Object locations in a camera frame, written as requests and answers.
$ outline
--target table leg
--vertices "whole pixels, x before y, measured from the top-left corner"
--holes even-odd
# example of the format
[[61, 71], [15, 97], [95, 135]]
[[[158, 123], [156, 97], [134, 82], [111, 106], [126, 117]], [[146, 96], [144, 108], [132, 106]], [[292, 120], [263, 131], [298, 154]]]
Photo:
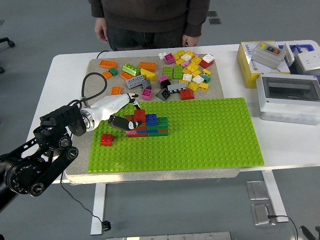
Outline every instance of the table leg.
[[[101, 221], [104, 221], [105, 212], [105, 198], [106, 198], [106, 183], [95, 184], [95, 194], [93, 202], [93, 215], [99, 217]], [[91, 223], [91, 235], [101, 235], [102, 225], [101, 222], [96, 218], [92, 217]]]
[[[284, 215], [286, 216], [286, 210], [284, 203], [282, 202], [280, 192], [276, 183], [275, 176], [272, 172], [272, 170], [262, 170], [262, 175], [264, 178], [264, 183], [266, 186], [266, 189], [269, 193], [269, 198], [273, 207], [274, 215]], [[288, 222], [287, 217], [277, 217], [276, 221], [278, 223], [282, 222]]]

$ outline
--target person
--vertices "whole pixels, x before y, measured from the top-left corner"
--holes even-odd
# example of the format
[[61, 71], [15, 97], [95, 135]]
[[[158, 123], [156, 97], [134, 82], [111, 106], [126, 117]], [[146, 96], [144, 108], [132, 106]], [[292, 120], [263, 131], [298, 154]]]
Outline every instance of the person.
[[114, 51], [194, 47], [210, 0], [88, 0], [94, 31]]

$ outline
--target jeans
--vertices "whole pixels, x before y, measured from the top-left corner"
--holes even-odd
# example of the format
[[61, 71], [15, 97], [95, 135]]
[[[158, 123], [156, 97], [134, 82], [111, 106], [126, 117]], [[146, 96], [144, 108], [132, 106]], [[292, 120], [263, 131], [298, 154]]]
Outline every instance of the jeans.
[[183, 30], [179, 27], [166, 32], [140, 32], [107, 24], [108, 41], [114, 51], [180, 48]]

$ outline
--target lego baseplate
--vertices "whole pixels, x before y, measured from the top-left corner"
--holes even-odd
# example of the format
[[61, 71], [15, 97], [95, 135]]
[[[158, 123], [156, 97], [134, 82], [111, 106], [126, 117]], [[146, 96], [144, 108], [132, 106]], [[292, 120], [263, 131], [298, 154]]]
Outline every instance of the lego baseplate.
[[[88, 173], [252, 167], [264, 164], [244, 98], [141, 102], [146, 114], [168, 118], [168, 136], [128, 138], [101, 122], [94, 130]], [[117, 113], [134, 112], [127, 105]], [[101, 146], [103, 133], [112, 146]]]

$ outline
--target white table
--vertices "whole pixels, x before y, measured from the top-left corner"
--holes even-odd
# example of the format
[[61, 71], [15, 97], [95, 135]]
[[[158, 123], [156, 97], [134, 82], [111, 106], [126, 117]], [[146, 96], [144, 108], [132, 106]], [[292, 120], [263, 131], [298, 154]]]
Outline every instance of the white table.
[[[292, 41], [292, 43], [311, 44], [320, 49], [317, 43], [310, 40]], [[320, 166], [320, 125], [261, 120], [257, 90], [245, 88], [242, 79], [237, 62], [238, 48], [238, 44], [233, 44], [190, 47], [188, 50], [198, 54], [212, 54], [215, 57], [225, 98], [245, 98], [262, 152], [264, 165], [243, 167], [241, 171], [262, 171], [269, 194], [271, 195], [275, 189], [276, 196], [270, 196], [270, 198], [279, 198], [280, 194], [274, 181], [272, 170]], [[178, 48], [174, 48], [106, 52], [100, 58], [152, 57], [157, 56], [158, 53], [176, 52], [178, 50]], [[95, 59], [97, 55], [98, 53], [94, 52], [63, 54], [54, 57], [27, 140], [34, 137], [33, 130], [39, 126], [39, 118], [41, 116], [68, 104], [74, 99], [80, 99], [82, 80], [86, 75], [88, 63], [90, 60]], [[283, 205], [280, 206], [279, 211], [274, 209], [275, 214], [285, 215], [284, 207], [283, 209], [282, 207]]]

